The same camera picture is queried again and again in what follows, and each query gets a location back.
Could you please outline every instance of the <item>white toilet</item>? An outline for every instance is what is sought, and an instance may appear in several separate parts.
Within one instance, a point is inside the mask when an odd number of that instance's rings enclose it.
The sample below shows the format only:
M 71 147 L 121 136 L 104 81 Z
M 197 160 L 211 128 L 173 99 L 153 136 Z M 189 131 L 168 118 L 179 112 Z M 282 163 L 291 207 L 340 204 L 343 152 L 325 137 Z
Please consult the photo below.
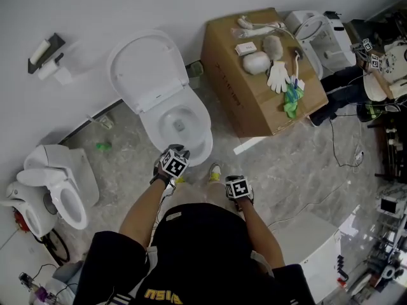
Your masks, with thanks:
M 109 56 L 107 71 L 113 88 L 140 116 L 158 150 L 182 144 L 191 152 L 190 166 L 209 157 L 209 113 L 189 86 L 182 56 L 166 33 L 138 32 L 120 43 Z
M 99 200 L 99 189 L 83 149 L 40 145 L 24 161 L 17 180 L 46 186 L 62 218 L 76 229 L 89 223 L 88 210 Z
M 11 183 L 7 187 L 6 197 L 0 200 L 0 205 L 16 208 L 30 231 L 38 238 L 48 234 L 57 222 L 57 210 L 45 187 Z
M 320 80 L 323 67 L 335 72 L 356 64 L 355 55 L 350 51 L 352 43 L 339 19 L 328 19 L 318 11 L 299 10 L 290 12 L 284 22 Z M 326 57 L 327 51 L 333 53 L 332 57 Z

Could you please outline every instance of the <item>black pants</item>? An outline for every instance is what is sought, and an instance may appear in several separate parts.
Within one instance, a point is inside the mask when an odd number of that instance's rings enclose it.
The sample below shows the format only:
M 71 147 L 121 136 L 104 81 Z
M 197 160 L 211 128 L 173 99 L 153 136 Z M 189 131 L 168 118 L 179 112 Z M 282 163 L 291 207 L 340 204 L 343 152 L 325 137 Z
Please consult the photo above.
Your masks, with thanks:
M 338 109 L 348 104 L 359 104 L 369 101 L 370 99 L 364 90 L 362 75 L 363 70 L 358 65 L 354 65 L 322 79 L 321 83 L 327 93 L 328 104 L 310 115 L 312 123 L 319 126 Z

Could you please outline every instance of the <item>cardboard box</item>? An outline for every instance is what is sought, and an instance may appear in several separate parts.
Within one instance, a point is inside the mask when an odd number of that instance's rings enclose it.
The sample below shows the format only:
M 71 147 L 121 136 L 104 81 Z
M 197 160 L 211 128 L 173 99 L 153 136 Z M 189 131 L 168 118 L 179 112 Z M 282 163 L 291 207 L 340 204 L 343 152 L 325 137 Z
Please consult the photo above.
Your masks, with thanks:
M 244 13 L 252 23 L 265 24 L 282 21 L 273 9 Z M 252 41 L 262 51 L 265 36 L 235 39 L 232 28 L 239 28 L 237 19 L 242 14 L 212 20 L 207 24 L 201 62 L 205 73 L 220 99 L 238 137 L 264 137 L 275 135 L 291 124 L 326 105 L 328 99 L 307 57 L 299 61 L 299 78 L 305 82 L 305 94 L 298 102 L 297 118 L 290 119 L 284 112 L 284 94 L 276 94 L 267 86 L 266 74 L 251 75 L 242 67 L 242 57 L 236 54 L 237 44 Z M 291 49 L 299 47 L 288 34 L 279 34 L 286 68 L 293 74 L 295 62 Z

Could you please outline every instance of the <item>white glove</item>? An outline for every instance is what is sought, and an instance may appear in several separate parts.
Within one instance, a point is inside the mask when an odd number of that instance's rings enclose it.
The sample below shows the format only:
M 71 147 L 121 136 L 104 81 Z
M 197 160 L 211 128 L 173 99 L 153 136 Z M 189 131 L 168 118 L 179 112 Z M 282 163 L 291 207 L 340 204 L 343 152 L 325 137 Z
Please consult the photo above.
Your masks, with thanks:
M 286 63 L 283 61 L 274 61 L 270 69 L 267 86 L 271 87 L 272 91 L 278 94 L 281 93 L 281 91 L 285 93 L 287 92 L 286 81 L 289 82 L 289 80 Z

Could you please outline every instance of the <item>marble floor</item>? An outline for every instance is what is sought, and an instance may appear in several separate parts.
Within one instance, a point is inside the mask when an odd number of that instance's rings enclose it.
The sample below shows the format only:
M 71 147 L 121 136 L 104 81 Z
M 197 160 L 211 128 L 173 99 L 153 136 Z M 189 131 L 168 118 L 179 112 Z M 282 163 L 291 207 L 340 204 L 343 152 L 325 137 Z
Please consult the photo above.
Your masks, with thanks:
M 380 172 L 381 161 L 375 131 L 359 124 L 355 116 L 333 122 L 338 159 L 352 163 L 358 146 L 364 151 L 359 168 L 336 163 L 329 122 L 314 128 L 308 120 L 300 121 L 236 155 L 233 149 L 241 142 L 205 79 L 195 92 L 209 110 L 214 148 L 204 164 L 188 170 L 186 180 L 201 186 L 214 161 L 222 164 L 225 176 L 244 174 L 256 193 L 256 210 L 272 229 L 284 225 L 273 223 L 294 217 L 307 206 L 304 211 L 341 227 L 344 270 L 351 272 L 374 242 L 367 237 L 378 216 L 375 194 L 380 181 L 374 173 Z M 338 113 L 354 114 L 355 107 L 350 105 Z M 88 250 L 97 231 L 118 230 L 128 209 L 148 187 L 153 162 L 159 155 L 139 117 L 126 104 L 116 106 L 108 115 L 115 123 L 111 130 L 91 123 L 66 142 L 70 148 L 85 149 L 100 189 L 100 201 L 91 209 L 86 229 L 77 231 L 62 220 L 57 224 L 73 260 Z M 109 142 L 113 148 L 100 151 L 95 146 L 98 142 Z M 361 267 L 351 273 L 351 280 Z

